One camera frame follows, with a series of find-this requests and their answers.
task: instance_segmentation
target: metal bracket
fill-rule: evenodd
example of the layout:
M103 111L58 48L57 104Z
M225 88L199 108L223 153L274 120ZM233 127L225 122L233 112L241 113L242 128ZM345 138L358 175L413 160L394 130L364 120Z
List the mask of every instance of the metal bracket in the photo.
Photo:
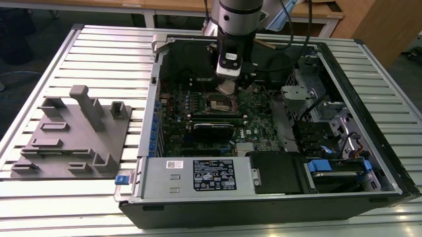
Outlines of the metal bracket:
M289 111L300 111L309 98L313 98L309 90L302 86L286 85L282 87L284 99Z
M154 53L163 52L167 44L167 34L157 34L153 36L151 47Z
M346 104L344 102L324 102L318 108L321 114L320 119L333 119L345 107Z
M253 182L256 186L260 186L262 184L261 178L260 178L260 170L253 169Z

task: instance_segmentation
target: warning label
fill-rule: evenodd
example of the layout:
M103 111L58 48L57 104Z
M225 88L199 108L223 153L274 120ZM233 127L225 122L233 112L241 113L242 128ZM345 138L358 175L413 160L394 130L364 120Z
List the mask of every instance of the warning label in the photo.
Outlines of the warning label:
M237 190L233 159L194 161L194 189L197 191Z

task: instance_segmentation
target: metal slotted table surface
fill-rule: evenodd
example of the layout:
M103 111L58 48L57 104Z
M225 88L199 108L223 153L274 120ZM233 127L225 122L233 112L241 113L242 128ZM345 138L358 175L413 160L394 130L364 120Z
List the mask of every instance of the metal slotted table surface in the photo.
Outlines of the metal slotted table surface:
M103 105L123 100L135 108L121 169L135 168L153 60L153 35L201 35L199 31L85 26L73 30L0 143L0 236L422 236L422 198L376 209L346 221L201 229L139 230L114 201L113 180L12 181L20 157L43 112L46 96L69 96L85 84ZM262 39L289 39L258 35ZM328 43L393 149L422 189L422 115L365 45L350 39ZM65 98L66 103L77 103ZM121 192L130 194L131 187Z

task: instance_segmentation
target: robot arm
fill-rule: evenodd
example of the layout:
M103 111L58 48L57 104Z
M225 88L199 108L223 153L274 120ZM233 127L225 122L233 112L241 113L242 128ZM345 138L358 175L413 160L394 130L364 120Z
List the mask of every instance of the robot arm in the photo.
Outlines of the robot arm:
M297 0L284 0L292 11ZM256 33L260 27L280 31L288 17L281 0L215 0L205 35L217 36L214 65L217 75L235 80L244 63L252 63Z

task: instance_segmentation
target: wire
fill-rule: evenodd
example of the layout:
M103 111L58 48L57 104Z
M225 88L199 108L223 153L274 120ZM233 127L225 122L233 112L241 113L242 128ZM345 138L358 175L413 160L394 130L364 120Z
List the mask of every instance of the wire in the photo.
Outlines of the wire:
M42 76L42 74L41 74L41 73L38 73L38 72L31 72L31 71L16 71L16 72L4 73L4 74L2 74L2 75L0 75L0 77L3 77L3 76L6 76L6 75L10 75L10 74L15 74L15 73L30 73L30 74L37 74L37 75L41 75L41 76Z
M290 141L298 142L298 140L286 137L284 134L281 134L281 136L282 136L284 138L286 138L288 140L290 140Z
M301 53L300 53L298 59L289 66L284 66L284 67L277 68L277 69L257 69L257 72L262 72L262 73L280 72L280 71L284 71L288 68L292 68L298 63L302 55L305 54L305 52L308 50L308 45L309 45L310 37L312 37L312 27L313 27L313 0L309 0L309 29L308 29L308 35L306 35L306 39L305 39L305 42L304 42L304 46L302 46L302 49L301 49Z
M342 159L342 156L344 156L344 150L345 150L345 147L346 147L346 143L348 143L348 140L349 138L354 135L354 134L358 134L357 132L350 132L342 142L342 146L341 146L341 149L338 150L338 155L337 155L337 159Z
M317 107L317 105L324 101L328 95L329 95L329 92L325 92L325 94L321 95L321 97L316 99L313 105L305 110L304 114L301 115L300 120L304 119L305 115Z
M290 41L289 41L289 44L288 44L285 47L277 48L276 50L285 50L285 49L288 49L288 48L292 46L292 44L293 44L296 32L294 32L294 28L293 28L292 17L290 17L290 14L289 14L286 5L285 5L285 3L284 3L284 0L280 0L280 3L282 4L284 10L285 10L286 15L288 15L288 21L289 21L289 27L290 27Z
M358 155L361 154L361 152L364 151L364 145L360 142L360 140L357 139L357 144L360 145L360 149L357 150L357 152L353 154L353 159L358 158Z
M266 64L265 64L265 67L266 67L266 68L272 67L273 62L274 62L274 60L276 60L278 57L286 58L288 61L289 61L289 64L292 64L292 58L290 58L284 52L281 52L281 53L273 55L273 56L269 58L269 60L268 60L268 62L266 62Z
M209 13L209 0L205 0L205 5L206 5L206 21L210 19L210 13Z

